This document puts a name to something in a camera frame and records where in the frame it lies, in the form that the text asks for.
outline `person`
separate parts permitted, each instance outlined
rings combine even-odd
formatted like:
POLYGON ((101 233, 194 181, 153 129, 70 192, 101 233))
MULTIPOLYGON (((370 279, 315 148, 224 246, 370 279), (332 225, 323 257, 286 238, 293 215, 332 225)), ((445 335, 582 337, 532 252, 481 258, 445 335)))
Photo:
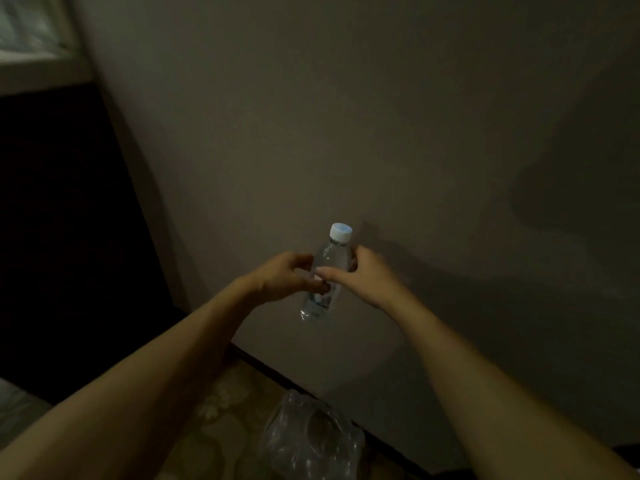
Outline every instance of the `person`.
MULTIPOLYGON (((615 453, 510 379, 363 246, 348 273, 317 268, 388 314, 416 348, 480 479, 631 479, 615 453)), ((0 452, 3 480, 153 478, 256 306, 324 293, 313 257, 287 252, 237 278, 180 323, 55 406, 0 452)))

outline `person's right hand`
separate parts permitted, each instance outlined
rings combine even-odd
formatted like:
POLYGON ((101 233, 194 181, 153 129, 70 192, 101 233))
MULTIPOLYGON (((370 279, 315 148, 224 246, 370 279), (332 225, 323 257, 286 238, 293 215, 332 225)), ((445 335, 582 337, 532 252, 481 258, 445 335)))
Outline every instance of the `person's right hand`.
POLYGON ((395 298, 411 293, 380 254, 364 246, 354 249, 354 254, 357 269, 352 273, 335 267, 317 267, 315 273, 325 281, 347 287, 368 304, 386 312, 395 298))

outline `white window sill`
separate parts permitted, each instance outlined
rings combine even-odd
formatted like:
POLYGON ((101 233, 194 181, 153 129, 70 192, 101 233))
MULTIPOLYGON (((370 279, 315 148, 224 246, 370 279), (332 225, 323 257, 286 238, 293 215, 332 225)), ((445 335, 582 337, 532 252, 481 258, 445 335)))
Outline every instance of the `white window sill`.
POLYGON ((89 61, 71 51, 57 55, 0 50, 0 96, 72 86, 93 79, 89 61))

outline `person's left hand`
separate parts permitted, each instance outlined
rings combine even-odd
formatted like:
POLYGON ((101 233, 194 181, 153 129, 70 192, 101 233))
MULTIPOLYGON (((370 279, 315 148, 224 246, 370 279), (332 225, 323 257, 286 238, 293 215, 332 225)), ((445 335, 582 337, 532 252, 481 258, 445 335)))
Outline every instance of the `person's left hand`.
POLYGON ((249 273, 260 301, 277 301, 298 291, 324 294, 330 286, 320 280, 302 277, 295 268, 311 270, 314 257, 287 251, 269 259, 263 265, 249 273))

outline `plastic bottle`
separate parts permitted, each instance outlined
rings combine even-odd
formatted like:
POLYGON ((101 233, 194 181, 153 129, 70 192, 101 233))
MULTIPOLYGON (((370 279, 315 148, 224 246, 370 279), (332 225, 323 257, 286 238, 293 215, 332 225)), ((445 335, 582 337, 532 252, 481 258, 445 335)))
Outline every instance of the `plastic bottle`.
MULTIPOLYGON (((351 227, 347 224, 336 223, 331 226, 329 232, 329 242, 316 253, 314 263, 311 266, 311 276, 314 276, 314 270, 319 266, 332 266, 347 271, 351 266, 351 249, 349 241, 353 233, 351 227)), ((314 276, 316 280, 320 280, 319 276, 314 276)), ((331 290, 324 295, 308 293, 300 309, 302 320, 311 320, 323 318, 335 306, 335 300, 342 290, 342 286, 336 283, 329 283, 331 290)))

